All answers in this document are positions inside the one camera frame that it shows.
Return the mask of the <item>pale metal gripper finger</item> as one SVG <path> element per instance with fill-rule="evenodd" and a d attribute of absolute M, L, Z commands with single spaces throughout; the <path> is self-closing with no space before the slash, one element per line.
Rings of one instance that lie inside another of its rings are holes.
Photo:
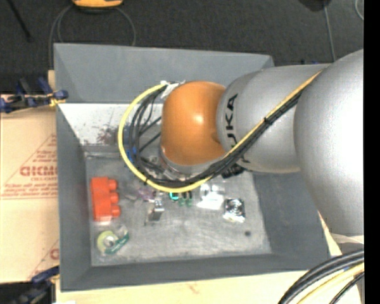
<path fill-rule="evenodd" d="M 152 202 L 149 202 L 146 210 L 146 218 L 144 221 L 145 225 L 153 225 L 160 221 L 162 215 L 165 212 L 165 207 L 163 201 L 156 199 Z"/>
<path fill-rule="evenodd" d="M 143 202 L 153 202 L 156 197 L 156 192 L 150 187 L 127 184 L 125 186 L 125 197 L 131 201 L 141 200 Z"/>

